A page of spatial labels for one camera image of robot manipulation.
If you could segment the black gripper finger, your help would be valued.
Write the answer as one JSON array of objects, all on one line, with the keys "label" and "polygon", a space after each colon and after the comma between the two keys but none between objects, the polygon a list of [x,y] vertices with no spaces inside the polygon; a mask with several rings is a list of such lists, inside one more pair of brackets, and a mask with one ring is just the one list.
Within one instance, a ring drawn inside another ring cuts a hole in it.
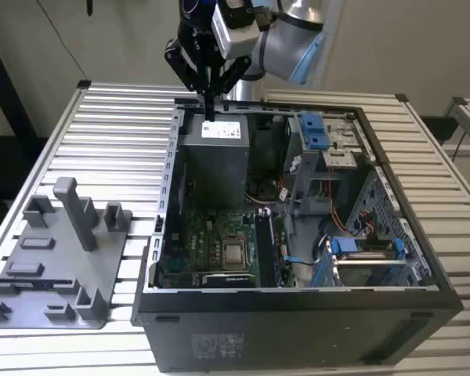
[{"label": "black gripper finger", "polygon": [[236,58],[229,68],[220,74],[225,65],[225,60],[211,66],[210,77],[210,121],[215,120],[215,99],[221,94],[227,94],[242,78],[245,71],[251,65],[250,56],[240,56]]},{"label": "black gripper finger", "polygon": [[182,53],[179,40],[171,39],[166,43],[164,58],[171,69],[178,76],[183,85],[191,92],[195,91],[204,104],[204,119],[211,120],[211,97],[208,93],[208,79],[203,67],[194,70]]}]

